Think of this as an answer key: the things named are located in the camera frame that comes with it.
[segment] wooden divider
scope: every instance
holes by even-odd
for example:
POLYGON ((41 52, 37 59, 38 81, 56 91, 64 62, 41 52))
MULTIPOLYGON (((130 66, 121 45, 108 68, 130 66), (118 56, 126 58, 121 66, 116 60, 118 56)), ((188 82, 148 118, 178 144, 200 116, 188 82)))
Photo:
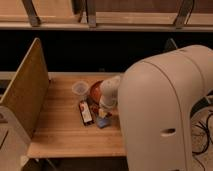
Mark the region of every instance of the wooden divider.
POLYGON ((49 86, 41 42, 36 38, 0 101, 0 112, 29 144, 49 86))

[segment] plastic cup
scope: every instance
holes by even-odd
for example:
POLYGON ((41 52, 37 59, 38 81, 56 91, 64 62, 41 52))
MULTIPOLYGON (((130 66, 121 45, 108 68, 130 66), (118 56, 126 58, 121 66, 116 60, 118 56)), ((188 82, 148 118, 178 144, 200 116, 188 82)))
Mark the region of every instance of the plastic cup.
POLYGON ((89 84, 85 81, 77 81, 72 85, 72 92, 78 95, 79 101, 86 100, 89 94, 89 84))

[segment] wooden table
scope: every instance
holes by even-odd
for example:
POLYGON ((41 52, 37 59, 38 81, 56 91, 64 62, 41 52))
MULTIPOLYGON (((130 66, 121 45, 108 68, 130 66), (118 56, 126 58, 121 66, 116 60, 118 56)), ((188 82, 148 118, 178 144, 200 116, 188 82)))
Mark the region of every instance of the wooden table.
POLYGON ((125 156, 118 114, 113 113, 110 127, 84 126, 78 97, 71 89, 76 81, 92 85, 107 77, 67 75, 51 79, 29 146, 30 158, 125 156))

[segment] black wall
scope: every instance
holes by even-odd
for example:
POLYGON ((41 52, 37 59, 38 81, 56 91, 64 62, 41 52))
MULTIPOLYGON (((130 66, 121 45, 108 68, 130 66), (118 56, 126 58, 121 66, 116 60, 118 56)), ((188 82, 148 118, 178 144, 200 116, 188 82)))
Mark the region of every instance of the black wall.
POLYGON ((35 37, 42 41, 49 71, 125 71, 161 53, 168 38, 178 47, 213 49, 213 33, 0 30, 0 71, 15 71, 35 37))

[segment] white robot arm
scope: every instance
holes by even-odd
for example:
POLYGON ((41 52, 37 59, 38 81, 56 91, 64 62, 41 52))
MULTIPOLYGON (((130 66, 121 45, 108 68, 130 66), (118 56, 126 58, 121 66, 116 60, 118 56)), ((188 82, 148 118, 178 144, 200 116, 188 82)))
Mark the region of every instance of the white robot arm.
MULTIPOLYGON (((195 104, 212 90, 213 51, 204 46, 188 46, 132 65, 118 87, 129 170, 192 171, 190 117, 195 104)), ((114 96, 111 103, 107 94, 101 101, 113 106, 114 96)))
POLYGON ((117 105, 117 94, 120 81, 121 76, 117 75, 101 83, 100 91, 102 95, 99 105, 103 110, 109 111, 117 105))

